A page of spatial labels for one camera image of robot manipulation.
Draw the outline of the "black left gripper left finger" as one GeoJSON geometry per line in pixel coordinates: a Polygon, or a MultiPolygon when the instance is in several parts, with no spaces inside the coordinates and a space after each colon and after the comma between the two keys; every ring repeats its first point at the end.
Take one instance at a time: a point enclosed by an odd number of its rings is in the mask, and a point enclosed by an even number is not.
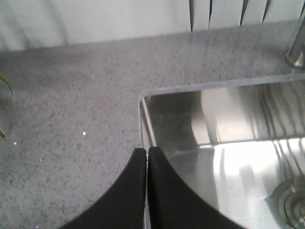
{"type": "Polygon", "coordinates": [[[146,195],[146,151],[134,149],[108,191],[63,229],[142,229],[146,195]]]}

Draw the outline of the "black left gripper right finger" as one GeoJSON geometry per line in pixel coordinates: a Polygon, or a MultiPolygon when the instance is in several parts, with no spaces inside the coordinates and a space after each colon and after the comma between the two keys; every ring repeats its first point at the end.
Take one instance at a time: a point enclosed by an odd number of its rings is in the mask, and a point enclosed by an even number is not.
{"type": "Polygon", "coordinates": [[[160,147],[148,151],[147,194],[153,229],[240,229],[179,177],[160,147]]]}

